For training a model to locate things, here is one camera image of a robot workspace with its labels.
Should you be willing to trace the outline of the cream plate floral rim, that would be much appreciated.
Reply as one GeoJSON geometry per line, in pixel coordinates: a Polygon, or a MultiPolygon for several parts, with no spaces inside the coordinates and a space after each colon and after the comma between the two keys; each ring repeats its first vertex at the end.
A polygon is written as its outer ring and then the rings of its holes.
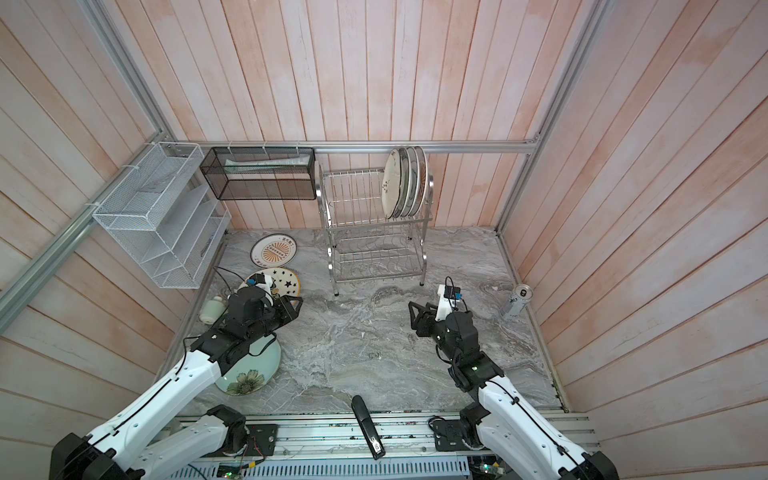
{"type": "Polygon", "coordinates": [[[401,191],[402,163],[398,149],[389,153],[381,182],[381,202],[386,218],[394,216],[401,191]]]}

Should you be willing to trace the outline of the light green flower plate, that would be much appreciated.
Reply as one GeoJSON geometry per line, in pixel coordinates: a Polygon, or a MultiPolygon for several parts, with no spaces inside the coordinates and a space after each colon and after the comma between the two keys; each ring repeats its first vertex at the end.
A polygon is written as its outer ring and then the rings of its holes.
{"type": "Polygon", "coordinates": [[[277,373],[282,349],[276,335],[254,342],[249,353],[239,360],[215,386],[229,396],[246,396],[262,389],[277,373]]]}

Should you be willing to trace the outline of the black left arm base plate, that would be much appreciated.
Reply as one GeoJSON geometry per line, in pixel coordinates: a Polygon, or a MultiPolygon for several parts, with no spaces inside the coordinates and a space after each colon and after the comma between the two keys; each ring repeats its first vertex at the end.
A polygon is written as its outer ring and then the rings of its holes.
{"type": "Polygon", "coordinates": [[[269,457],[274,454],[277,424],[248,421],[243,414],[226,405],[217,405],[209,409],[206,415],[222,420],[227,428],[222,446],[206,454],[206,457],[234,457],[243,454],[269,457]]]}

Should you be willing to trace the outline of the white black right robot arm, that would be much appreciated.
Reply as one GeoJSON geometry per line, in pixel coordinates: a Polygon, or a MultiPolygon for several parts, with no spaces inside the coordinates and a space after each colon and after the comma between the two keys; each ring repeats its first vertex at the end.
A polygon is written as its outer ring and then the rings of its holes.
{"type": "Polygon", "coordinates": [[[617,479],[602,452],[589,453],[555,428],[479,346],[472,313],[408,304],[411,328],[435,342],[457,388],[473,403],[461,411],[462,441],[491,450],[522,479],[617,479]]]}

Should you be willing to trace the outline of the white plate green clover design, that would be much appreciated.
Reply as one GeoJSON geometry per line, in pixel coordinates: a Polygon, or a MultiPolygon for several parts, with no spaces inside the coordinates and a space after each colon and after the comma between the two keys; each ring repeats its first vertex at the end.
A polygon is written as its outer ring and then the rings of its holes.
{"type": "Polygon", "coordinates": [[[424,179],[424,155],[421,147],[412,148],[415,156],[415,167],[413,169],[414,178],[414,197],[409,211],[409,216],[414,217],[421,205],[422,198],[422,180],[424,179]]]}

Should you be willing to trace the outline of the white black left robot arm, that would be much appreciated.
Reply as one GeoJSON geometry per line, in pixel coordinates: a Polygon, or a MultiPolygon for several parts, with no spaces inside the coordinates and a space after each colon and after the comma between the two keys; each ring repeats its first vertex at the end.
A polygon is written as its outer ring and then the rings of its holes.
{"type": "Polygon", "coordinates": [[[90,433],[66,435],[51,453],[52,479],[163,479],[214,452],[238,457],[248,448],[245,417],[225,405],[163,440],[157,434],[201,391],[250,353],[251,345],[295,320],[298,296],[273,297],[246,286],[193,338],[182,359],[129,406],[90,433]]]}

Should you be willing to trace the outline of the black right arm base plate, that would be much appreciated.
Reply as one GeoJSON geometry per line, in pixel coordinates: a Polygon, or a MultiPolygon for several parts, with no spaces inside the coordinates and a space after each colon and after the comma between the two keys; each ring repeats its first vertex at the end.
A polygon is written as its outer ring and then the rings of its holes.
{"type": "Polygon", "coordinates": [[[435,449],[439,452],[473,451],[482,449],[474,430],[464,419],[448,420],[433,416],[427,421],[433,433],[435,449]]]}

